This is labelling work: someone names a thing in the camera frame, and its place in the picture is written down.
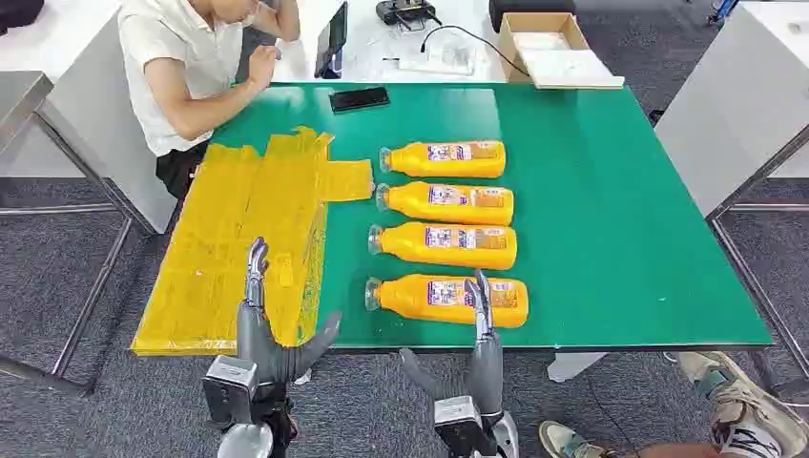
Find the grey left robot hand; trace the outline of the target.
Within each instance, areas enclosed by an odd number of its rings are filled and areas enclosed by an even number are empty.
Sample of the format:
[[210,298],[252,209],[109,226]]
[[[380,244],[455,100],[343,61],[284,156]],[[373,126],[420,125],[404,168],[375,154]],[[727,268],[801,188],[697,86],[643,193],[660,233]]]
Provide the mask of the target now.
[[301,345],[277,343],[264,309],[267,253],[263,237],[257,237],[247,253],[245,297],[237,312],[237,355],[257,365],[260,384],[289,384],[302,377],[336,341],[342,314],[330,314],[325,327]]

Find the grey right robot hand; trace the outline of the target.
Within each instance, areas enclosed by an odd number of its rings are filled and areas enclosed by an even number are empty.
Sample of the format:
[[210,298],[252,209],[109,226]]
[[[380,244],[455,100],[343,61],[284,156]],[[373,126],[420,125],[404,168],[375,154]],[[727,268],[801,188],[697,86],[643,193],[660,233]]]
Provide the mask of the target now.
[[466,280],[465,291],[473,299],[475,342],[461,379],[439,379],[425,371],[414,352],[399,350],[404,372],[427,396],[439,401],[468,395],[484,416],[495,416],[503,409],[503,347],[495,330],[490,300],[490,284],[482,270]]

